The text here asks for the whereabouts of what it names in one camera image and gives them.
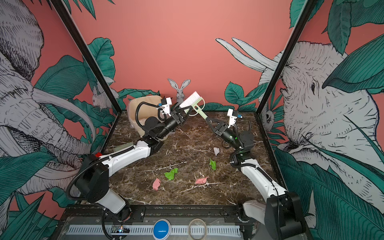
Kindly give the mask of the cream trash bin with bag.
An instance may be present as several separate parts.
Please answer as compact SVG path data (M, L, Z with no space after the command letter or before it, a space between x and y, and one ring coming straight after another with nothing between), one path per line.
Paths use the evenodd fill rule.
M161 96L145 96L145 97L140 97L137 99L133 99L130 101L130 103L127 106L127 111L128 111L128 117L129 121L131 123L131 127L134 128L140 137L142 137L145 134L145 131L140 128L140 126L136 122L135 114L136 114L136 109L139 106L141 102L147 102L153 105L158 105L161 103L162 97ZM150 107L148 105L142 105L139 114L138 114L138 119L139 122L144 125L145 121L149 117L156 117L158 119L158 110L156 108Z

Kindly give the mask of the pale green dustpan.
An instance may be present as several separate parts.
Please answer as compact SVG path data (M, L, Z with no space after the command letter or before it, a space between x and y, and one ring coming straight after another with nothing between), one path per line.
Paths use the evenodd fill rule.
M114 147L114 152L122 151L124 149L132 147L133 145L134 145L133 142L130 142L130 143L126 143L126 144Z

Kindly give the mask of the black frame post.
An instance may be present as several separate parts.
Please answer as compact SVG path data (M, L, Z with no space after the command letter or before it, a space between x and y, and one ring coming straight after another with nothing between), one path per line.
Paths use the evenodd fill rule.
M268 87L266 89L266 92L262 98L262 101L255 113L255 117L259 117L262 113L262 110L264 108L264 106L266 105L267 103L267 100L269 98L269 96L271 95L277 81L280 79L280 76L283 72L283 69L286 65L286 63L288 62L290 56L291 56L291 53L293 52L294 50L294 47L295 47L295 44L296 42L298 41L300 35L302 34L303 32L303 29L305 27L305 25L307 24L307 21L313 11L313 9L315 8L316 4L317 4L318 1L316 0L309 0L309 1L306 1L303 9L302 9L302 12L300 14L300 17L294 27L294 30L291 34L291 37L287 43L287 46L285 48L285 50L283 51L283 54L281 56L281 59L278 63L278 66L277 68L274 70L274 74L272 76L272 79L270 81L270 83L268 84Z
M116 98L114 97L109 85L107 84L104 75L99 68L94 56L92 55L88 45L86 44L83 36L81 35L78 27L76 26L75 22L73 21L69 10L67 9L67 6L63 1L57 1L53 0L50 1L53 8L56 10L57 14L61 18L62 22L64 23L65 27L67 28L68 32L70 33L72 39L76 43L78 49L82 53L83 57L85 58L86 63L89 65L91 72L95 75L96 79L100 83L101 87L105 91L108 99L112 103L114 109L117 111L117 114L122 113L122 109L120 108Z

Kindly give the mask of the pink paper scrap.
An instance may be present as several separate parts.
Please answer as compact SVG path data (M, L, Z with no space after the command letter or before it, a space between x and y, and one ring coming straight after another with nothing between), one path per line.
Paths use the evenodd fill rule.
M207 183L208 177L197 179L195 184L196 185L204 185Z
M153 182L153 185L152 185L153 190L158 191L160 186L161 186L161 180L155 179L155 181Z

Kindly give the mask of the pale green hand brush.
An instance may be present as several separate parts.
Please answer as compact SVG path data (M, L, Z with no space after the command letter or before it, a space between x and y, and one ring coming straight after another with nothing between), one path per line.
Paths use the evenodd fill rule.
M195 91L180 104L180 109L190 117L200 115L207 120L208 116L203 112L205 105L205 100Z

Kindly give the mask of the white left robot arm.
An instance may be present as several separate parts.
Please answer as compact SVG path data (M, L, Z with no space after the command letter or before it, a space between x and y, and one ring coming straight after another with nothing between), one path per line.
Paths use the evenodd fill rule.
M142 126L145 135L136 144L109 155L87 156L67 186L67 198L97 204L120 222L128 220L132 214L130 204L110 189L110 177L124 167L157 153L163 145L162 140L188 119L188 112L192 109L191 106L177 108L163 123L156 117L149 117Z

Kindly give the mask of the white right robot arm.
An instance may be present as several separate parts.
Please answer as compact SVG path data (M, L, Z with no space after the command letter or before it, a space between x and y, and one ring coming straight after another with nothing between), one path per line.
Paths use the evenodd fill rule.
M239 169L256 187L265 203L247 201L243 211L248 218L255 219L264 226L274 240L285 240L306 232L300 197L287 191L265 172L253 157L254 135L251 131L239 132L236 126L217 119L206 118L206 122L234 152L230 155L230 164Z

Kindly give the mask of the black right frame post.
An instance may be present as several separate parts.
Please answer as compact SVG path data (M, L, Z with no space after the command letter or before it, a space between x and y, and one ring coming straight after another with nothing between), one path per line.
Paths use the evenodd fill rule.
M281 56L281 59L278 63L278 66L277 68L274 70L274 74L272 76L272 79L270 81L270 83L268 84L268 87L266 89L266 92L262 98L262 101L255 113L255 117L259 117L262 113L262 110L264 108L264 106L266 105L267 103L267 100L269 98L269 96L271 95L277 81L280 79L280 76L283 72L283 69L286 65L286 63L288 62L290 56L291 56L291 53L293 52L294 50L294 47L295 47L295 44L296 42L298 41L300 35L302 34L303 32L303 29L305 27L305 25L307 24L307 21L313 11L313 9L315 8L316 4L317 4L318 1L316 0L309 0L309 1L306 1L303 9L302 9L302 12L300 14L300 17L294 27L294 30L291 34L291 37L287 43L287 46L285 48L285 50L283 51L283 54Z

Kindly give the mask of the small circuit board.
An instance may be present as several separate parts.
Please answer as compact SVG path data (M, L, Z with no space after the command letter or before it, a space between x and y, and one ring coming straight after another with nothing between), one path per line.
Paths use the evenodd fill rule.
M112 235L124 235L129 234L131 231L131 226L128 225L113 225L111 227Z

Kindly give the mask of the white paper scrap centre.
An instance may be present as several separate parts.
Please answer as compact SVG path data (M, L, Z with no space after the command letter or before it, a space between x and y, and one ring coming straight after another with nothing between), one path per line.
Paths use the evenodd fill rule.
M215 154L215 156L217 156L219 153L220 153L220 149L214 147L214 154Z

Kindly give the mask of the small green paper scrap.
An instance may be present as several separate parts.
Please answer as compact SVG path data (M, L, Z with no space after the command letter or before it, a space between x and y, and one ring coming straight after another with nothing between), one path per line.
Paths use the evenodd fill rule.
M216 170L217 169L217 164L216 164L216 162L215 161L213 161L212 159L210 159L210 163L209 163L209 165L211 166L211 169L212 170Z

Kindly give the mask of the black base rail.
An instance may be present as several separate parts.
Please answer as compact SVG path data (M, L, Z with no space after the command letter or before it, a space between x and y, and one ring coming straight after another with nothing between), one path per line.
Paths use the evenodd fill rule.
M126 223L142 223L144 218L209 218L224 219L225 223L240 225L254 224L256 220L245 216L236 205L131 205L130 217ZM103 209L96 205L73 205L65 211L62 219L68 217L101 217Z

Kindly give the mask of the black left frame post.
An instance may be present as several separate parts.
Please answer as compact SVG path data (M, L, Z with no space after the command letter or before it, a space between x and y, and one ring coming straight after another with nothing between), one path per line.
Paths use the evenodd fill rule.
M107 84L104 75L99 68L94 56L92 55L88 45L86 44L83 36L81 35L78 27L76 26L75 22L73 21L69 10L67 9L67 6L63 1L57 1L53 0L50 1L53 8L56 10L57 14L61 18L62 22L64 23L65 27L67 28L68 32L70 33L72 39L76 43L78 49L82 53L83 57L85 58L86 63L89 65L91 72L95 75L96 79L100 83L101 87L105 91L108 99L112 103L114 109L117 111L117 114L122 113L122 109L120 108L116 98L114 97L109 85Z

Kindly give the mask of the large green paper scrap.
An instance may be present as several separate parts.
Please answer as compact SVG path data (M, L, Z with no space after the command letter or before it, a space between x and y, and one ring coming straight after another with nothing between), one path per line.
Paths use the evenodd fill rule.
M169 180L169 181L172 181L175 179L175 175L178 173L179 169L178 168L174 168L172 169L170 172L165 172L164 175L165 177Z

